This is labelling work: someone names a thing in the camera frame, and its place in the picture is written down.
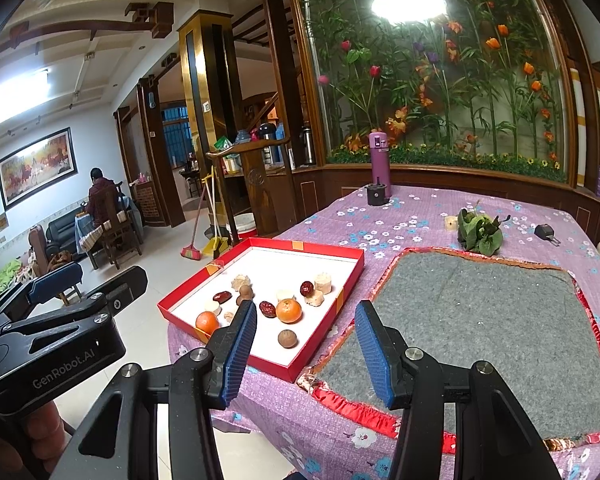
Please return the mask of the operator left hand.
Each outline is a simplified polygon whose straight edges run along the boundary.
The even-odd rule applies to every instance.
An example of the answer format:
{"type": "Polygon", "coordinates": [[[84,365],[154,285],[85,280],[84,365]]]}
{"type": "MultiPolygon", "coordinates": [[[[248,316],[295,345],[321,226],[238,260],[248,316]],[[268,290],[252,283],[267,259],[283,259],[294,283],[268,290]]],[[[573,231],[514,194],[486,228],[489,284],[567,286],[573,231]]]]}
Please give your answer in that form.
{"type": "Polygon", "coordinates": [[[0,479],[45,479],[65,451],[70,434],[54,401],[23,422],[0,422],[0,479]]]}

